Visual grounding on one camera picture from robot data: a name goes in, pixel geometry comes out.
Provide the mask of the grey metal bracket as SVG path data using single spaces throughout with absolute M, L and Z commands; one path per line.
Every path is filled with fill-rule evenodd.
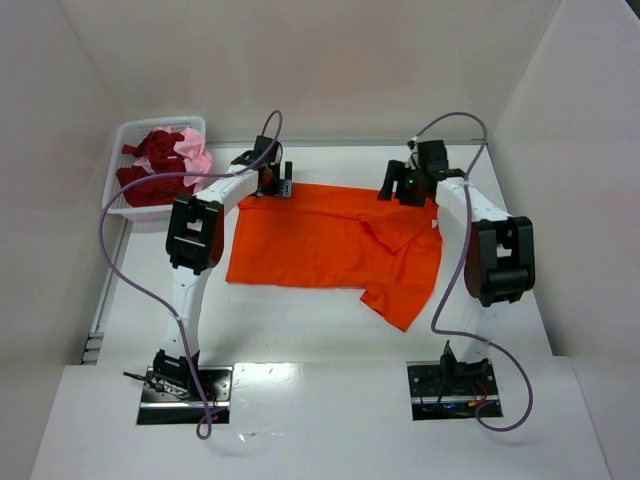
M 96 365 L 99 359 L 102 343 L 104 339 L 103 332 L 90 332 L 80 360 L 81 365 Z

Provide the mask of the pink t shirt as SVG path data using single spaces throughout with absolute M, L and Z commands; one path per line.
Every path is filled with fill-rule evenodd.
M 205 148 L 205 137 L 187 127 L 157 128 L 136 147 L 134 165 L 145 172 L 159 173 L 160 166 L 182 166 L 187 172 L 208 173 L 213 167 L 212 155 Z

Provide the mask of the dark red t shirt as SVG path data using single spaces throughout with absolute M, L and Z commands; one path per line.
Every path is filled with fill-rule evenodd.
M 175 146 L 185 140 L 187 130 L 174 132 L 156 129 L 137 146 L 125 144 L 121 153 L 135 158 L 130 167 L 116 171 L 120 187 L 146 177 L 166 173 L 184 173 L 185 157 L 177 153 Z M 187 186 L 183 177 L 167 177 L 142 182 L 127 190 L 124 197 L 134 208 L 171 204 L 178 195 L 192 195 L 194 186 Z

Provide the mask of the orange t shirt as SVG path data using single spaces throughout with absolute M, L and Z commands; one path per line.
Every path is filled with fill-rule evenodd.
M 433 201 L 403 206 L 370 189 L 297 184 L 289 198 L 251 196 L 238 208 L 229 283 L 359 289 L 401 331 L 432 296 L 443 244 Z

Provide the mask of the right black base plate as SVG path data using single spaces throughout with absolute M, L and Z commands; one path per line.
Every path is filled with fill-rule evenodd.
M 439 362 L 409 362 L 407 376 L 414 421 L 473 419 L 479 406 L 482 417 L 503 416 L 489 361 L 450 378 Z

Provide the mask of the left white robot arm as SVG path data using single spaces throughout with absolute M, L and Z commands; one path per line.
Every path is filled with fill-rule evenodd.
M 199 318 L 206 284 L 224 251 L 225 216 L 247 197 L 289 197 L 293 163 L 282 161 L 282 144 L 264 135 L 236 157 L 221 178 L 173 203 L 166 239 L 172 267 L 171 307 L 177 323 L 167 330 L 152 368 L 171 387 L 197 394 Z

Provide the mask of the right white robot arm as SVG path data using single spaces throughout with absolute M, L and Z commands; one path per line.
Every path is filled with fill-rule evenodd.
M 439 361 L 439 383 L 455 394 L 489 376 L 494 347 L 488 322 L 471 313 L 447 326 L 440 316 L 457 282 L 463 282 L 476 309 L 519 301 L 535 283 L 533 224 L 484 196 L 470 181 L 469 169 L 452 168 L 441 140 L 411 139 L 408 160 L 388 162 L 378 197 L 403 206 L 433 201 L 441 225 L 456 223 L 464 236 L 452 278 L 438 302 L 430 328 L 446 339 Z

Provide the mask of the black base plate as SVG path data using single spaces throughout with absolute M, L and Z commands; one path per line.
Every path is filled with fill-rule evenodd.
M 479 406 L 482 417 L 503 416 L 489 361 L 450 378 L 439 362 L 409 362 L 407 376 L 414 421 L 473 419 Z
M 199 379 L 208 405 L 212 410 L 213 424 L 228 424 L 233 367 L 201 367 Z M 135 374 L 143 381 L 136 424 L 153 425 L 197 425 L 205 416 L 205 409 L 195 388 L 191 391 L 173 386 L 156 377 L 151 367 L 146 375 Z

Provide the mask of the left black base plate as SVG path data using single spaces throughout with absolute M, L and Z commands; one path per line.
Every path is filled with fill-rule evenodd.
M 199 379 L 208 405 L 212 410 L 213 424 L 228 424 L 233 367 L 201 367 Z M 173 386 L 156 377 L 151 367 L 146 375 L 135 374 L 143 381 L 136 424 L 153 425 L 197 425 L 205 416 L 205 409 L 195 388 L 191 391 Z

